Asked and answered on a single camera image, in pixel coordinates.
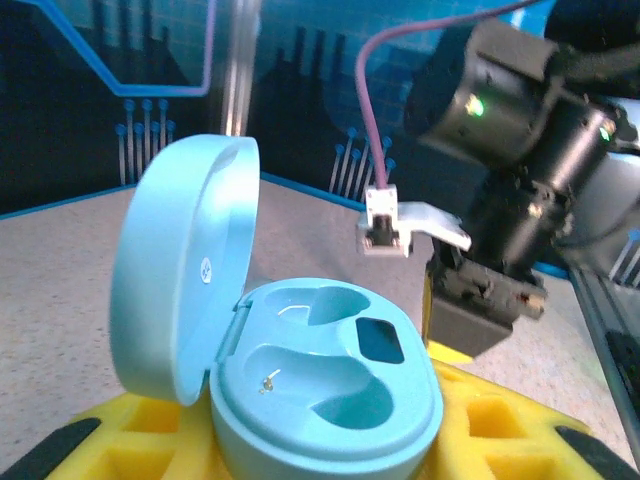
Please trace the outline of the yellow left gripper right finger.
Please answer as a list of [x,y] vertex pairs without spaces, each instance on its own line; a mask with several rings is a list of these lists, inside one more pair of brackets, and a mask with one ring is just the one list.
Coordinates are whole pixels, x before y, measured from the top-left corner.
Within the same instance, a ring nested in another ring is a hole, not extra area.
[[448,362],[427,347],[444,399],[442,426],[424,460],[426,479],[637,479],[639,472],[581,421]]

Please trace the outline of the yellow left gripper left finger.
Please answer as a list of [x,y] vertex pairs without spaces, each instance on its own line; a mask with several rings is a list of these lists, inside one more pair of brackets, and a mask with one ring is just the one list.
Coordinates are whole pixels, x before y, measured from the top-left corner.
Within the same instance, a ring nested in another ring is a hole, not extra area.
[[122,394],[54,430],[3,479],[228,479],[211,400],[194,405]]

